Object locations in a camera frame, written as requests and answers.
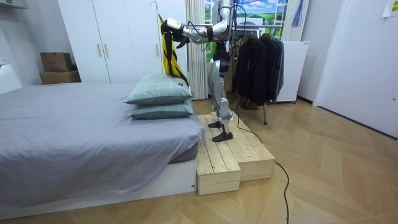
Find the robot leg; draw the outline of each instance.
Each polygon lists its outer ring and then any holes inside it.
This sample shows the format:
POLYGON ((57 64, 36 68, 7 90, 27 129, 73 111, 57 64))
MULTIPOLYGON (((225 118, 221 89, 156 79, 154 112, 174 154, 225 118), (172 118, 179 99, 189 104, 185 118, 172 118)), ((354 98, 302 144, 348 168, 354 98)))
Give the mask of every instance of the robot leg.
POLYGON ((229 121, 232 120, 232 112, 224 90, 224 78, 220 75, 220 60, 210 61, 208 72, 209 90, 213 99, 213 109, 216 111, 215 123, 209 124, 209 128, 222 128, 223 132, 213 137, 214 142, 225 141, 233 138, 229 131, 229 121))

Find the white bed frame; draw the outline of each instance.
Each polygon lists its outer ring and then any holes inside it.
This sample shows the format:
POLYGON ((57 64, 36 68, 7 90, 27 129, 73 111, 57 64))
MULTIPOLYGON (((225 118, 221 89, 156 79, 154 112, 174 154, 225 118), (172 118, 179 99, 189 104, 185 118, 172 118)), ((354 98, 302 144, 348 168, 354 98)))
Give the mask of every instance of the white bed frame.
POLYGON ((167 165, 146 187, 131 194, 72 198, 29 208, 0 211, 0 220, 194 192, 196 191, 196 181, 197 160, 194 159, 167 165))

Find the humanoid robot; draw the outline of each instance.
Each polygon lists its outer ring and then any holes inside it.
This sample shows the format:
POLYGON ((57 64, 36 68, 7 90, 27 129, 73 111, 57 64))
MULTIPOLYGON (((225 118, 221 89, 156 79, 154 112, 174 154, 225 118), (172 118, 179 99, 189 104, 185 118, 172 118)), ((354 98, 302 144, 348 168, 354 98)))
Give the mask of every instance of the humanoid robot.
POLYGON ((229 69, 229 54, 226 43, 230 40, 233 27, 233 7, 236 0, 219 0, 213 8, 213 25, 206 28, 183 26, 178 21, 168 18, 162 24, 162 32, 171 32, 174 41, 180 42, 177 48, 189 42, 203 44, 216 42, 216 51, 210 61, 208 72, 208 86, 213 99, 213 109, 216 111, 217 120, 209 124, 209 128, 221 128, 222 133, 213 137, 214 142, 221 142, 233 138, 229 131, 228 123, 232 120, 232 112, 224 91, 224 75, 229 69))

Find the cabinet handle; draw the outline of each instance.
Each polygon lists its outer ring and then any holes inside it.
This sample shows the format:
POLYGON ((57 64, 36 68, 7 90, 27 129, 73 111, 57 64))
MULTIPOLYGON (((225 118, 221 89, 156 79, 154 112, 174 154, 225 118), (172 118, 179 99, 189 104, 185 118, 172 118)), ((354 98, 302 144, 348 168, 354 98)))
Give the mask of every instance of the cabinet handle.
POLYGON ((97 44, 97 49, 98 49, 99 56, 102 57, 101 49, 100 49, 100 45, 99 44, 97 44))
POLYGON ((105 53, 106 53, 106 56, 109 57, 108 48, 107 48, 106 44, 105 44, 105 53))

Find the wooden step platform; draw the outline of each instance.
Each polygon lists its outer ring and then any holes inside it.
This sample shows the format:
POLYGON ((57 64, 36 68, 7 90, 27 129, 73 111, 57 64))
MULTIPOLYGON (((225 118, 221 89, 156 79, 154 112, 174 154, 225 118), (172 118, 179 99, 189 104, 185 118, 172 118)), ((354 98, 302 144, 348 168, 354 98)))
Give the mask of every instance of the wooden step platform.
MULTIPOLYGON (((198 115, 197 118, 207 129, 199 143, 198 195, 238 190, 242 181, 271 178, 274 156, 253 133, 238 129, 236 114, 233 113, 234 119, 229 123, 234 138, 218 143, 211 139, 221 130, 208 127, 215 122, 216 114, 198 115)), ((241 120, 239 127, 249 130, 241 120)))

